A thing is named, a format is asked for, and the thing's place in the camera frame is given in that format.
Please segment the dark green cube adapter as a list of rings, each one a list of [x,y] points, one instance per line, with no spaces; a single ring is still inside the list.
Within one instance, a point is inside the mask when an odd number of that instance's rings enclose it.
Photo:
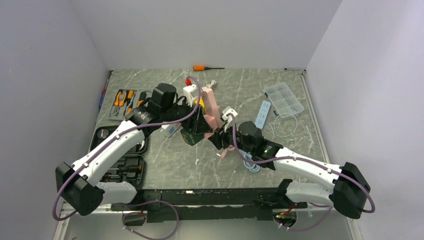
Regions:
[[[180,134],[181,134],[184,142],[186,144],[190,145],[190,146],[195,146],[197,143],[199,143],[200,141],[202,141],[205,138],[203,133],[194,134],[194,133],[191,133],[190,131],[188,131],[186,129],[182,129],[180,131]]]

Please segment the pink power strip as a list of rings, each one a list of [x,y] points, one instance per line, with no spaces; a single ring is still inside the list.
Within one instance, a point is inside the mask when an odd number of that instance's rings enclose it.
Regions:
[[[212,132],[204,134],[206,139],[214,135],[214,131],[223,126],[221,120],[220,107],[217,105],[214,92],[211,88],[203,88],[201,93],[201,99],[203,100],[205,115],[204,118],[208,125],[212,128]]]

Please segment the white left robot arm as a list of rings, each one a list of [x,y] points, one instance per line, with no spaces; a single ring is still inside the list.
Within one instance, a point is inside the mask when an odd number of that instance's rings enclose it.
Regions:
[[[109,169],[136,144],[163,125],[181,124],[185,130],[210,137],[222,126],[211,88],[188,85],[181,97],[176,88],[160,83],[147,98],[140,97],[129,115],[102,143],[72,164],[55,170],[58,196],[81,216],[101,205],[124,204],[131,210],[145,202],[144,190],[134,180],[104,182]]]

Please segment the light blue power strip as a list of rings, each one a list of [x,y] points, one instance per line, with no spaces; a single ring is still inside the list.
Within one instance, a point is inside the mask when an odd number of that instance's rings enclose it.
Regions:
[[[263,129],[265,122],[266,122],[266,119],[267,119],[267,116],[268,116],[268,113],[270,111],[270,108],[271,108],[271,103],[269,101],[264,100],[261,103],[258,114],[257,114],[255,122],[254,122],[254,124],[257,128]]]

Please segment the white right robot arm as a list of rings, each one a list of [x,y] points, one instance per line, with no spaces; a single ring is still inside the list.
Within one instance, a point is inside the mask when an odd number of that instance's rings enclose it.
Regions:
[[[217,149],[234,147],[248,163],[273,171],[292,172],[307,182],[283,179],[276,189],[276,203],[287,208],[297,203],[313,203],[335,208],[340,214],[359,219],[363,213],[373,213],[371,187],[359,168],[350,162],[330,164],[312,159],[264,138],[251,121],[228,130],[223,127],[208,138]]]

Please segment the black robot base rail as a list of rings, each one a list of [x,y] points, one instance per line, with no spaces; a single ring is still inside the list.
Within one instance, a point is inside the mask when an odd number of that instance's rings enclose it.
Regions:
[[[148,223],[175,220],[256,219],[271,221],[280,211],[294,213],[307,203],[290,203],[277,188],[145,189],[131,206],[113,203],[114,212],[142,210]]]

